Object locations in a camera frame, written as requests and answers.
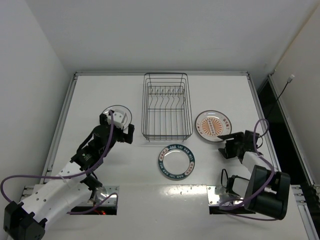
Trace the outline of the orange sunburst white plate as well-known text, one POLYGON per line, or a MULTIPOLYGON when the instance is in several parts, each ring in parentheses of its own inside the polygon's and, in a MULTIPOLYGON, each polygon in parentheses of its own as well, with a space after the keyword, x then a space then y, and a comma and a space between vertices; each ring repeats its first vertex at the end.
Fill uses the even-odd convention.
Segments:
POLYGON ((219 143, 223 140, 219 136, 232 133, 232 123, 222 112, 217 110, 205 110, 201 112, 194 122, 198 135, 209 142, 219 143))

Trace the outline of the green rimmed white plate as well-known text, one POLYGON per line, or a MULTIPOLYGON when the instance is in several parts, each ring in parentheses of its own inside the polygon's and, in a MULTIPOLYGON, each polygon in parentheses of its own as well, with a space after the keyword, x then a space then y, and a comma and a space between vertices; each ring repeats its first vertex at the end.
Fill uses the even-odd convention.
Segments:
POLYGON ((195 168, 193 152, 182 144, 170 144, 158 156, 157 165, 164 177, 172 181, 186 179, 195 168))

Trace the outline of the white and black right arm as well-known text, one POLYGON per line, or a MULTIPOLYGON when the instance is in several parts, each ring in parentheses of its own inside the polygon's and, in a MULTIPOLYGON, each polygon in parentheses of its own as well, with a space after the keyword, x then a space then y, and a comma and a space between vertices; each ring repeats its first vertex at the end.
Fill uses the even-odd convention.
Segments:
POLYGON ((259 133, 246 130, 226 135, 219 135, 225 146, 219 152, 225 159, 237 158, 247 168, 250 178, 238 175, 228 176, 221 171, 221 180, 225 193, 230 197, 221 204, 224 211, 239 206, 253 213, 258 213, 273 220, 283 220, 287 214, 291 177, 289 174, 276 171, 261 152, 258 151, 259 133))

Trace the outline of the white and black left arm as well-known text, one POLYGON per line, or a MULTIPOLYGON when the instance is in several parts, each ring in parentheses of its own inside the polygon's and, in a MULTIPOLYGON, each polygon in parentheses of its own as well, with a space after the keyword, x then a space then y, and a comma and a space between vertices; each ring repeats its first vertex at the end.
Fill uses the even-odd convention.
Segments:
POLYGON ((49 227, 82 202, 103 190, 94 171, 115 143, 133 142, 135 127, 127 113, 110 109, 99 116, 99 125, 80 144, 76 154, 55 176, 19 203, 4 209, 3 229, 13 240, 40 240, 49 227))

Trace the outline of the clear glass plate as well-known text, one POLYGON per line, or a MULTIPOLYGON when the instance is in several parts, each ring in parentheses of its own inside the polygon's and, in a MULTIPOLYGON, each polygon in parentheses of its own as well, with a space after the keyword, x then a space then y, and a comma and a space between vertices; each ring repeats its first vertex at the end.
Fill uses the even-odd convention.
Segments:
POLYGON ((127 120, 126 128, 123 129, 123 130, 126 130, 128 128, 128 125, 132 123, 132 113, 126 106, 124 106, 124 105, 111 105, 111 106, 107 107, 102 113, 104 113, 105 111, 108 112, 109 110, 111 110, 113 112, 116 109, 122 110, 127 113, 128 120, 127 120))

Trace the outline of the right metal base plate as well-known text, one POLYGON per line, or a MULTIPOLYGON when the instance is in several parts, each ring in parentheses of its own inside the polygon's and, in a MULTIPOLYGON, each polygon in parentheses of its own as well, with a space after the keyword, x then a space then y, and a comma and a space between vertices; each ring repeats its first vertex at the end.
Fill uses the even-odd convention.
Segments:
POLYGON ((226 188, 221 185, 207 185, 207 199, 210 207, 234 206, 242 202, 243 198, 226 192, 226 188))

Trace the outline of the metal base plate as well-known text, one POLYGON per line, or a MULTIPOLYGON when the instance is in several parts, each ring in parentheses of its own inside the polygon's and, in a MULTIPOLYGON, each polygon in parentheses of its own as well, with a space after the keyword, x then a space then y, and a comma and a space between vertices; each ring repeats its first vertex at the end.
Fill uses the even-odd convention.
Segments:
MULTIPOLYGON (((32 194, 35 194, 43 185, 36 184, 34 186, 26 186, 22 192, 20 201, 23 201, 25 198, 28 198, 32 194)), ((113 193, 119 193, 120 187, 116 185, 104 185, 105 190, 98 190, 94 195, 93 199, 84 201, 78 205, 78 207, 92 207, 95 202, 101 202, 106 197, 110 196, 113 193)), ((117 196, 112 195, 108 200, 106 200, 101 206, 102 207, 115 207, 117 205, 117 196)))
POLYGON ((226 188, 221 185, 207 185, 207 199, 210 207, 234 206, 242 202, 243 198, 226 192, 226 188))

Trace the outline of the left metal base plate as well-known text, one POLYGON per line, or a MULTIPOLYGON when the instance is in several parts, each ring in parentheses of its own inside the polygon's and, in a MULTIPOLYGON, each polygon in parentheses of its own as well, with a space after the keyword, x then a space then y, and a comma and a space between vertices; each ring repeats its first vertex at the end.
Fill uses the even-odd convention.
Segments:
MULTIPOLYGON (((26 186, 22 192, 20 201, 23 201, 25 198, 28 198, 32 194, 35 194, 43 185, 36 184, 34 186, 26 186)), ((94 195, 93 199, 84 201, 78 205, 78 207, 92 207, 95 202, 101 202, 106 197, 110 196, 113 193, 119 193, 120 187, 116 185, 104 185, 105 190, 98 190, 94 195)), ((101 206, 102 207, 115 207, 117 205, 117 196, 112 195, 108 200, 106 200, 101 206)))

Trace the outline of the aluminium table frame rail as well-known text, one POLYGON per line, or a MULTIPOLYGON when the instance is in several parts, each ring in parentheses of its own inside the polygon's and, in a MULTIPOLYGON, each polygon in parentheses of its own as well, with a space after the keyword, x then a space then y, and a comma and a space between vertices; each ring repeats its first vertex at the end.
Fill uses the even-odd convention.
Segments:
POLYGON ((217 144, 196 132, 183 142, 195 156, 195 168, 184 180, 163 176, 157 159, 169 141, 147 141, 142 135, 144 75, 80 75, 71 83, 59 125, 52 173, 75 154, 98 125, 100 113, 123 105, 132 113, 133 143, 117 143, 96 171, 108 186, 119 187, 116 215, 66 215, 53 224, 46 240, 306 240, 295 196, 287 215, 267 221, 262 215, 234 217, 210 214, 207 186, 218 185, 222 169, 249 177, 236 159, 225 160, 217 144))

